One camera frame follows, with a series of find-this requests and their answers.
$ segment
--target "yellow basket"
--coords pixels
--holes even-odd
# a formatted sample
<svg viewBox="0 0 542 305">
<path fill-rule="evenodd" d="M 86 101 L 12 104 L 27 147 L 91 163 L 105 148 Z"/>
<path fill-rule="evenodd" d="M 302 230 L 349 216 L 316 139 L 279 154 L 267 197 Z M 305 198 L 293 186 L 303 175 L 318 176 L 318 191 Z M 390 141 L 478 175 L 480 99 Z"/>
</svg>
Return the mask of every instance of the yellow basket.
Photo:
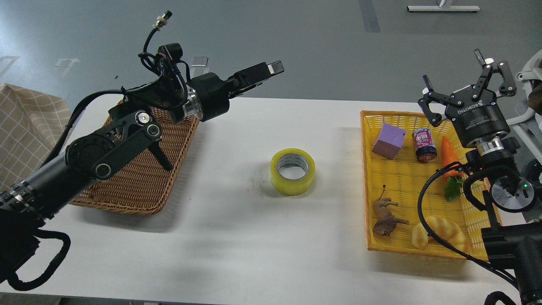
<svg viewBox="0 0 542 305">
<path fill-rule="evenodd" d="M 362 150 L 364 171 L 364 200 L 365 200 L 365 237 L 367 249 L 371 251 L 387 251 L 424 256 L 459 258 L 464 257 L 446 249 L 437 243 L 429 243 L 424 250 L 416 249 L 411 243 L 412 228 L 420 222 L 417 213 L 417 202 L 420 190 L 432 174 L 442 165 L 440 155 L 436 159 L 421 163 L 416 158 L 412 132 L 418 128 L 429 128 L 433 132 L 433 141 L 440 153 L 442 136 L 450 139 L 459 161 L 465 163 L 465 153 L 468 149 L 461 147 L 457 134 L 449 121 L 440 126 L 432 127 L 427 118 L 421 113 L 397 111 L 362 111 Z M 384 125 L 391 124 L 406 130 L 403 147 L 393 160 L 372 152 L 376 138 Z M 480 229 L 489 227 L 486 212 L 480 212 L 473 207 L 464 195 L 453 202 L 444 199 L 444 187 L 447 181 L 440 177 L 429 187 L 423 200 L 423 214 L 438 215 L 459 225 L 469 239 L 468 254 L 487 261 L 486 250 L 483 246 Z M 409 225 L 397 224 L 390 236 L 380 236 L 372 233 L 377 221 L 372 203 L 380 196 L 382 185 L 386 185 L 384 197 L 391 197 L 399 206 L 388 206 L 391 213 L 410 221 Z M 473 194 L 482 200 L 482 183 L 473 186 Z"/>
</svg>

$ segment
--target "toy bread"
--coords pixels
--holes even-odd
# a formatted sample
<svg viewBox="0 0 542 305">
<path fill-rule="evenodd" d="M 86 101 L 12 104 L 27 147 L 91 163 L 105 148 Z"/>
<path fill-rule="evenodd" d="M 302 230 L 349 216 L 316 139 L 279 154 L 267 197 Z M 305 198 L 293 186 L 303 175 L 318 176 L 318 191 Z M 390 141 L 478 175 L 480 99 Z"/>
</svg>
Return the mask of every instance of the toy bread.
<svg viewBox="0 0 542 305">
<path fill-rule="evenodd" d="M 429 216 L 426 218 L 427 224 L 431 227 L 438 236 L 452 244 L 457 249 L 466 252 L 469 249 L 469 241 L 465 234 L 459 228 L 459 225 L 448 221 L 440 216 Z M 412 245 L 417 249 L 424 249 L 429 242 L 427 231 L 422 226 L 422 223 L 417 224 L 412 229 Z"/>
</svg>

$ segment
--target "table surface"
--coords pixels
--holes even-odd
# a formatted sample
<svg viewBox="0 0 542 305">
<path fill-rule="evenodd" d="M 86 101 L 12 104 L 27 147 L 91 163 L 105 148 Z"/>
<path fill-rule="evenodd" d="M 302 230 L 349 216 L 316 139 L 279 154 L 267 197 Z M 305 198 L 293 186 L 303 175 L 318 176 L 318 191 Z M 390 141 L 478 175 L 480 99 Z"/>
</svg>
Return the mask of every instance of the table surface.
<svg viewBox="0 0 542 305">
<path fill-rule="evenodd" d="M 101 126 L 119 96 L 97 99 L 71 139 Z M 236 98 L 200 123 L 165 208 L 153 216 L 66 206 L 45 226 L 72 247 L 33 294 L 212 304 L 483 304 L 518 293 L 472 262 L 366 249 L 361 110 L 419 112 L 415 103 Z M 311 154 L 298 196 L 277 192 L 269 162 Z M 520 214 L 502 213 L 504 224 Z M 19 270 L 38 276 L 60 248 L 42 242 Z M 0 292 L 13 293 L 7 283 Z"/>
</svg>

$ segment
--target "yellow tape roll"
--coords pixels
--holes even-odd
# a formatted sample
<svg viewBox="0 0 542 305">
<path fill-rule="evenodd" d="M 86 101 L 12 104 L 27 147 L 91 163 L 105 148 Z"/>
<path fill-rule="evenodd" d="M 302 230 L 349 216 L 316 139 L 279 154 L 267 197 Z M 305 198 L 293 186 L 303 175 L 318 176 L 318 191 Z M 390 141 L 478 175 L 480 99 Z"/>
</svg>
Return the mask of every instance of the yellow tape roll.
<svg viewBox="0 0 542 305">
<path fill-rule="evenodd" d="M 302 168 L 305 175 L 299 179 L 288 179 L 279 173 L 280 168 L 292 166 Z M 297 148 L 288 148 L 277 152 L 271 159 L 270 167 L 273 186 L 282 194 L 290 196 L 303 194 L 311 187 L 316 169 L 312 157 Z"/>
</svg>

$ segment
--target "soda can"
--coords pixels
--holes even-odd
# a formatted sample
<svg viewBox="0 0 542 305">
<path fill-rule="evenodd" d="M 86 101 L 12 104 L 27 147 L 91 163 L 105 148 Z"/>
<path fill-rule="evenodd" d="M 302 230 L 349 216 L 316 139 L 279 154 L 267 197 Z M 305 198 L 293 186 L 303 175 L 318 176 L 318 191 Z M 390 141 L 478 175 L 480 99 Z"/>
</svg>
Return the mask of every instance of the soda can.
<svg viewBox="0 0 542 305">
<path fill-rule="evenodd" d="M 429 128 L 420 128 L 412 132 L 416 158 L 420 162 L 428 162 L 437 157 L 437 147 Z"/>
</svg>

